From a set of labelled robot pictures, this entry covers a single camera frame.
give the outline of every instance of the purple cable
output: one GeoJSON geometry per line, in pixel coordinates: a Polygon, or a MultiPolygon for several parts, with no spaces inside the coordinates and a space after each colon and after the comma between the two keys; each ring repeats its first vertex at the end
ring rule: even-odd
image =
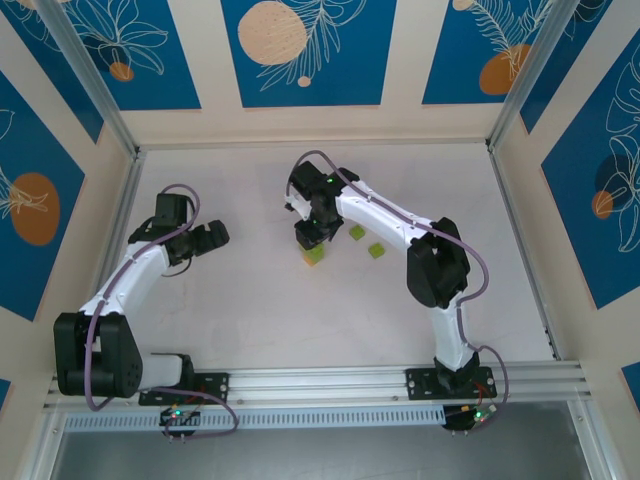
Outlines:
{"type": "MultiPolygon", "coordinates": [[[[240,419],[238,418],[238,415],[236,414],[236,412],[233,411],[233,409],[229,405],[227,405],[227,403],[225,401],[220,400],[218,397],[215,397],[213,395],[210,395],[210,394],[204,393],[204,392],[189,392],[187,390],[177,390],[175,388],[157,387],[157,388],[152,388],[151,390],[153,390],[154,392],[159,392],[159,393],[171,393],[173,395],[184,395],[184,396],[200,397],[200,398],[204,398],[206,400],[211,400],[212,402],[217,403],[221,407],[224,407],[225,410],[227,412],[229,412],[229,415],[231,415],[231,418],[233,418],[233,427],[231,427],[229,430],[224,430],[222,432],[203,433],[201,435],[194,435],[193,437],[182,437],[183,441],[186,441],[186,440],[198,440],[198,439],[202,439],[202,438],[224,437],[225,435],[231,435],[232,433],[234,433],[238,429],[238,425],[240,424],[240,419]]],[[[169,427],[170,426],[171,426],[171,420],[169,420],[167,422],[167,424],[165,425],[165,427],[164,427],[163,434],[167,438],[171,436],[170,432],[169,432],[169,427]]]]}
{"type": "MultiPolygon", "coordinates": [[[[367,201],[375,203],[379,207],[385,209],[387,212],[389,212],[390,214],[392,214],[393,216],[399,218],[400,220],[402,220],[404,222],[407,222],[407,223],[410,223],[410,224],[414,224],[417,228],[419,228],[421,230],[424,230],[426,232],[431,233],[432,235],[436,235],[436,236],[438,236],[440,238],[444,238],[445,240],[450,241],[451,243],[463,248],[473,258],[475,258],[475,260],[480,265],[480,268],[482,269],[482,276],[483,276],[482,285],[475,292],[470,293],[468,295],[465,295],[464,297],[459,298],[458,301],[456,302],[456,318],[457,318],[457,322],[458,322],[458,330],[460,330],[460,339],[471,350],[473,350],[474,352],[478,352],[478,353],[480,353],[482,350],[488,350],[491,353],[493,353],[493,355],[498,360],[498,363],[500,364],[500,368],[502,369],[502,374],[504,375],[504,394],[503,394],[503,397],[502,397],[501,405],[506,404],[507,403],[507,399],[509,398],[509,376],[507,374],[507,367],[505,366],[504,362],[502,361],[502,357],[498,354],[498,352],[494,348],[492,348],[492,347],[490,347],[488,345],[480,345],[479,347],[476,347],[475,345],[472,345],[469,342],[469,340],[467,339],[467,337],[466,337],[466,335],[464,333],[464,325],[463,325],[463,322],[462,322],[462,304],[467,302],[467,301],[469,301],[469,300],[473,300],[475,298],[478,298],[489,287],[489,268],[487,267],[486,262],[482,259],[480,254],[478,252],[476,252],[470,245],[466,244],[462,240],[460,240],[458,238],[455,238],[455,237],[452,237],[451,235],[448,235],[448,234],[446,234],[444,232],[441,232],[440,230],[436,230],[435,228],[433,228],[433,227],[431,227],[429,225],[424,225],[424,224],[418,223],[418,222],[414,223],[414,220],[412,218],[404,215],[402,212],[397,211],[395,208],[393,208],[390,205],[387,205],[382,200],[380,200],[380,199],[378,199],[376,197],[370,196],[369,194],[364,192],[361,188],[359,188],[357,185],[355,185],[353,182],[351,182],[340,171],[340,169],[335,165],[335,163],[333,163],[333,161],[328,157],[328,155],[326,153],[324,153],[323,151],[321,151],[321,150],[310,150],[310,151],[304,153],[296,161],[296,163],[294,164],[291,172],[293,173],[293,171],[298,167],[298,165],[300,165],[305,158],[307,158],[307,157],[309,157],[311,155],[320,155],[324,159],[324,161],[327,162],[327,164],[331,167],[331,169],[335,172],[335,174],[338,176],[338,178],[340,178],[340,180],[342,180],[346,185],[351,187],[360,196],[362,196],[363,198],[367,199],[367,201]]],[[[285,193],[286,193],[287,197],[289,196],[290,187],[291,187],[291,182],[289,180],[287,180],[287,187],[285,189],[285,193]]],[[[489,420],[484,422],[484,423],[482,423],[481,426],[485,426],[487,423],[490,423],[491,420],[492,419],[489,418],[489,420]]]]}
{"type": "Polygon", "coordinates": [[[97,412],[98,410],[101,410],[102,408],[104,408],[104,406],[107,403],[109,403],[113,398],[113,397],[107,398],[100,405],[96,405],[93,401],[93,394],[91,392],[91,361],[92,361],[91,346],[93,345],[93,341],[96,333],[96,327],[98,325],[98,318],[100,317],[100,312],[102,312],[102,308],[105,306],[107,300],[109,300],[109,297],[113,292],[113,289],[116,287],[116,285],[118,284],[122,276],[125,274],[127,269],[131,265],[133,265],[134,261],[138,257],[143,255],[145,252],[149,251],[151,248],[155,247],[156,245],[166,242],[167,240],[175,237],[176,235],[180,235],[182,232],[191,228],[191,226],[193,225],[193,222],[195,222],[196,217],[198,216],[198,213],[200,212],[200,197],[198,196],[196,191],[188,185],[185,185],[183,183],[174,183],[172,185],[165,187],[160,193],[166,193],[167,191],[172,190],[174,188],[184,188],[185,190],[188,190],[189,193],[191,193],[191,195],[193,195],[196,205],[193,210],[193,215],[191,216],[191,219],[187,223],[185,223],[183,226],[178,228],[177,230],[171,233],[168,233],[150,242],[149,244],[145,245],[136,253],[134,253],[131,259],[127,260],[127,262],[124,265],[122,265],[120,270],[118,270],[118,272],[113,276],[113,279],[111,280],[111,282],[109,282],[109,285],[105,289],[104,295],[102,296],[102,300],[98,302],[98,305],[96,306],[96,310],[95,312],[93,312],[93,316],[91,317],[91,321],[89,322],[89,331],[87,332],[87,343],[86,343],[85,355],[84,355],[84,396],[85,396],[85,399],[87,400],[87,405],[89,406],[89,409],[93,410],[94,412],[97,412]]]}

